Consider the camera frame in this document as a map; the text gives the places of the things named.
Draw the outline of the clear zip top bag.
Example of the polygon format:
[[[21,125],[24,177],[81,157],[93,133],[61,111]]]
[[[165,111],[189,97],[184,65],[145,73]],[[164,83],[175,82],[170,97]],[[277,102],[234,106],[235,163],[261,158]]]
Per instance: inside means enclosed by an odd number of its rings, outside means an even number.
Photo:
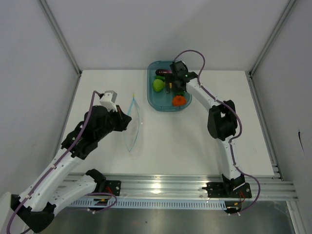
[[[143,117],[135,93],[127,111],[127,115],[132,118],[127,130],[123,132],[125,147],[130,154],[136,154],[143,145]]]

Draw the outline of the purple toy eggplant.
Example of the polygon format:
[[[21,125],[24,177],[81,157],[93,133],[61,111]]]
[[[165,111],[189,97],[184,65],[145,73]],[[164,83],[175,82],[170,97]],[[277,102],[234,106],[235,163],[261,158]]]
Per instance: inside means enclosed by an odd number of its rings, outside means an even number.
[[[172,71],[166,70],[166,69],[157,69],[157,70],[155,71],[155,74],[156,74],[157,76],[162,76],[162,77],[164,77],[166,74],[171,74],[171,73],[172,73]]]

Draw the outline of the orange toy pumpkin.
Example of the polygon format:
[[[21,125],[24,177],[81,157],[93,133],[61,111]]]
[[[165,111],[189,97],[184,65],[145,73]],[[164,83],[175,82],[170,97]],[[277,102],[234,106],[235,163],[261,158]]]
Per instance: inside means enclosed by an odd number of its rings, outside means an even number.
[[[183,106],[186,103],[187,103],[187,100],[184,96],[177,95],[177,96],[173,97],[173,99],[172,99],[172,105],[175,107]]]

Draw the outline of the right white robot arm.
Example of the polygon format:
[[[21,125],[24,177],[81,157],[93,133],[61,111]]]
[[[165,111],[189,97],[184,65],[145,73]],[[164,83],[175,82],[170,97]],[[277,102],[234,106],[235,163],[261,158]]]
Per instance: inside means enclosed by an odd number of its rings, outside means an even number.
[[[166,75],[177,91],[185,91],[196,98],[208,112],[207,129],[217,140],[222,160],[222,190],[227,196],[235,196],[245,184],[244,175],[238,170],[234,137],[240,120],[237,118],[232,100],[221,101],[206,89],[195,72],[190,72],[182,61],[170,65],[171,73]]]

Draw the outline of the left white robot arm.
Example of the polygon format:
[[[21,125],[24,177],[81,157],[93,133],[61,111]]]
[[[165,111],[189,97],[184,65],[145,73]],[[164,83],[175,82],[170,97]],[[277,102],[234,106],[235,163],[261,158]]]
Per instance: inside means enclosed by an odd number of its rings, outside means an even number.
[[[103,106],[92,106],[61,144],[61,148],[39,178],[20,195],[11,196],[13,216],[19,218],[34,233],[46,229],[55,216],[72,202],[85,195],[117,195],[106,177],[96,169],[88,170],[80,179],[62,190],[57,190],[63,180],[98,147],[109,133],[127,129],[131,117],[118,106],[108,111]]]

